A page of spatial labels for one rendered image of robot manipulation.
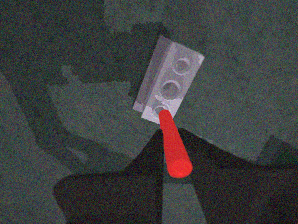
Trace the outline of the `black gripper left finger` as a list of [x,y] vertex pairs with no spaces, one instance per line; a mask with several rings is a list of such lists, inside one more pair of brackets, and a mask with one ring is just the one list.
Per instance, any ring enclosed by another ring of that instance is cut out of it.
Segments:
[[164,135],[157,129],[124,170],[68,175],[52,193],[66,221],[70,215],[140,213],[146,224],[162,224],[163,177]]

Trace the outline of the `red peg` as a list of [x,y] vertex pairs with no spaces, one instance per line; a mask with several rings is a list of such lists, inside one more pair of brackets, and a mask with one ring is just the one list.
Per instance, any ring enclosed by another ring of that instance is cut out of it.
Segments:
[[164,135],[164,151],[168,173],[174,178],[187,176],[192,172],[193,166],[170,111],[161,110],[159,121]]

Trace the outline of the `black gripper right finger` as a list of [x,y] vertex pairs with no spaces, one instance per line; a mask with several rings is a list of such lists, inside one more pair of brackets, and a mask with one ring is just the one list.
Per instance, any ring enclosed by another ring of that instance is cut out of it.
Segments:
[[298,193],[298,163],[259,165],[178,128],[207,224],[257,224],[269,197]]

